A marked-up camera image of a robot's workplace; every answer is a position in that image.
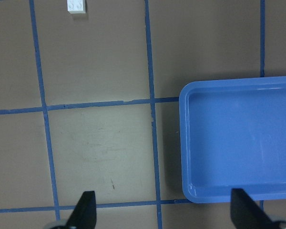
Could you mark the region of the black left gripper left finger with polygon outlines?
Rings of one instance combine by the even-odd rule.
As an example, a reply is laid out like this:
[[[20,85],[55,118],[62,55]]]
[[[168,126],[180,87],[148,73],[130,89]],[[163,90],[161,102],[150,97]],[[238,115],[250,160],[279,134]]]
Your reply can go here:
[[[66,222],[67,229],[94,229],[96,226],[95,191],[84,191]]]

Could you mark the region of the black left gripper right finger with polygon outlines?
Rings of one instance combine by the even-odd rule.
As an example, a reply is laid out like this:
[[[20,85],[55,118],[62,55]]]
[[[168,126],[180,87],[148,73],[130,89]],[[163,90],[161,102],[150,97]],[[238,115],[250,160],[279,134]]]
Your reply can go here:
[[[276,229],[276,223],[241,188],[231,190],[230,218],[236,229]]]

